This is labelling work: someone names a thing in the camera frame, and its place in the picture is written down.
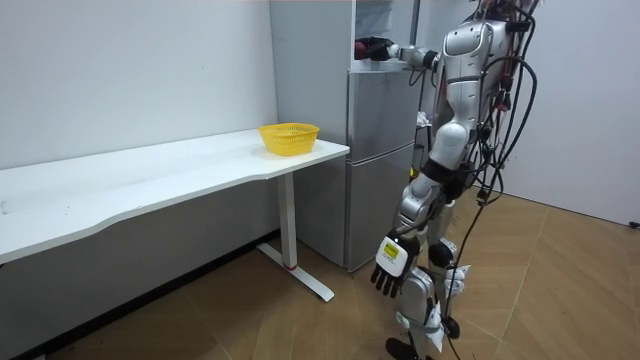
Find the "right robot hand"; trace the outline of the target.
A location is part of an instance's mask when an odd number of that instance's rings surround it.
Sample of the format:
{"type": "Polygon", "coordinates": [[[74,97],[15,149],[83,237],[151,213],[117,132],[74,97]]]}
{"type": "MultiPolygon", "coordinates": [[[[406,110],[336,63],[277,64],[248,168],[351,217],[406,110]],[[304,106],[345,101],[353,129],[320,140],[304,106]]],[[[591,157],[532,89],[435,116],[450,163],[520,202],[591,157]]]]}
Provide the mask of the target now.
{"type": "Polygon", "coordinates": [[[392,58],[389,49],[394,42],[381,37],[364,37],[354,42],[355,60],[387,61],[392,58]]]}

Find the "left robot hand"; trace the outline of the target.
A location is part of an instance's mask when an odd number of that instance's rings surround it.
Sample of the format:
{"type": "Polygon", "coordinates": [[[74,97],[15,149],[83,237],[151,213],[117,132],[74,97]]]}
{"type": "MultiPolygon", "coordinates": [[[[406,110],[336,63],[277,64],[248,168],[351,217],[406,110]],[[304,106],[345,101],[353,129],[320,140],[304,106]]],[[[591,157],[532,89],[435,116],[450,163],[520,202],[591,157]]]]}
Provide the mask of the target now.
{"type": "Polygon", "coordinates": [[[395,298],[420,250],[416,236],[407,237],[390,231],[375,255],[375,268],[370,277],[375,288],[381,290],[384,296],[395,298]]]}

